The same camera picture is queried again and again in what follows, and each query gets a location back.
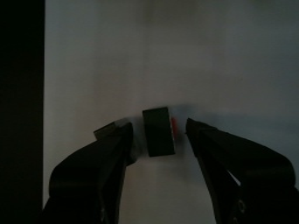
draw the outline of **white wall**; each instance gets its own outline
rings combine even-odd
[[[284,154],[299,175],[298,1],[48,0],[44,201],[55,165],[123,117],[168,106],[177,154],[128,167],[121,223],[215,223],[187,117]]]

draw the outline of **white surface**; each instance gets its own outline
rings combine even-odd
[[[44,202],[55,165],[92,131],[168,106],[177,155],[128,167],[120,224],[215,223],[187,117],[272,148],[299,175],[298,1],[51,0],[45,9]]]

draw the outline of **black object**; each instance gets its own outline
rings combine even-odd
[[[43,210],[44,0],[3,1],[0,223]]]
[[[188,119],[185,130],[217,224],[298,224],[299,193],[288,159],[203,122]]]
[[[144,135],[149,157],[175,154],[173,131],[168,108],[153,108],[143,111]]]
[[[103,130],[95,131],[97,141],[55,167],[40,223],[117,224],[133,128],[129,122],[121,127],[112,122]]]

